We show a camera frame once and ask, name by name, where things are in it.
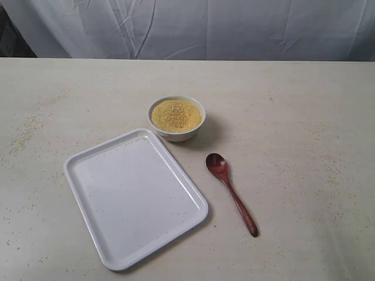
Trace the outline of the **dark red wooden spoon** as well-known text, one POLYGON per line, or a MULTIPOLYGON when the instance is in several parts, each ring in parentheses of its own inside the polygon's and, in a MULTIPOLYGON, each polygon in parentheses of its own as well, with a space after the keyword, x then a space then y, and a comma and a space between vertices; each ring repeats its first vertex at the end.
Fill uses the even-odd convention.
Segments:
POLYGON ((256 238, 259 231, 256 223, 248 212, 247 207, 243 204, 229 180, 229 167, 226 160, 218 153, 211 153, 206 157, 206 167, 209 172, 219 180, 221 180, 227 187, 232 199, 234 200, 237 209, 252 237, 256 238))

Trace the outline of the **tan food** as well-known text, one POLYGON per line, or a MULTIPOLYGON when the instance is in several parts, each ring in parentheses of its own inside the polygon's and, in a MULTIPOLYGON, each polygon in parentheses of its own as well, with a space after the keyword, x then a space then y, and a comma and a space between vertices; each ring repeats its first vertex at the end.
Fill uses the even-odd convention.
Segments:
POLYGON ((189 101, 165 100, 153 108, 151 121, 162 131, 183 133, 198 127, 202 122, 202 114, 189 101))

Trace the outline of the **white ceramic bowl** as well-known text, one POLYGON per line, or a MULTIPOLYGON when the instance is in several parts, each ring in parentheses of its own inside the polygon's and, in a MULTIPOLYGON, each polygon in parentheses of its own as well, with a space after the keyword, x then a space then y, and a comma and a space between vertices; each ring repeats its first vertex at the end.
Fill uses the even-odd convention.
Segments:
POLYGON ((178 96, 178 95, 171 95, 171 96, 162 97, 162 98, 156 100, 150 106, 150 108, 148 110, 148 119, 149 119, 149 123, 151 124, 151 126, 153 127, 155 132, 157 132, 158 135, 160 135, 161 137, 163 137, 167 141, 183 142, 183 141, 186 141, 186 140, 192 138, 193 136, 195 136, 196 133, 198 132, 198 130, 200 129, 200 127, 202 127, 202 125, 204 124, 205 119, 206 119, 206 111, 205 111, 203 105, 194 98, 185 97, 185 96, 178 96), (200 112, 202 114, 202 122, 195 129, 192 129, 191 131, 183 132, 183 133, 171 133, 171 132, 165 132, 165 131, 162 131, 162 130, 158 129, 151 121, 151 112, 152 112, 153 108, 158 103, 160 103, 162 101, 165 101, 165 100, 184 100, 184 101, 189 101, 189 102, 193 103, 195 106, 198 107, 198 109, 200 110, 200 112))

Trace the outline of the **white rectangular plastic tray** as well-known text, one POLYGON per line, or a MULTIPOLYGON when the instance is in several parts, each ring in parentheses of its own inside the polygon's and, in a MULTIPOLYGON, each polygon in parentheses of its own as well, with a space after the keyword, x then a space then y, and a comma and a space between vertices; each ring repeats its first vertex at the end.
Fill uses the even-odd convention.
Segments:
POLYGON ((199 225, 209 212, 202 193, 148 129, 71 156, 64 173, 109 270, 130 268, 199 225))

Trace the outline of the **white backdrop cloth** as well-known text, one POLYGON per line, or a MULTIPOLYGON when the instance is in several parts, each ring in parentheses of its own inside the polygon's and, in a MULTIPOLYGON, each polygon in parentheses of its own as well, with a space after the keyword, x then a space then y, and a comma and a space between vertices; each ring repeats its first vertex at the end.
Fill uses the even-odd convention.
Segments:
POLYGON ((374 60, 373 1, 2 1, 38 57, 374 60))

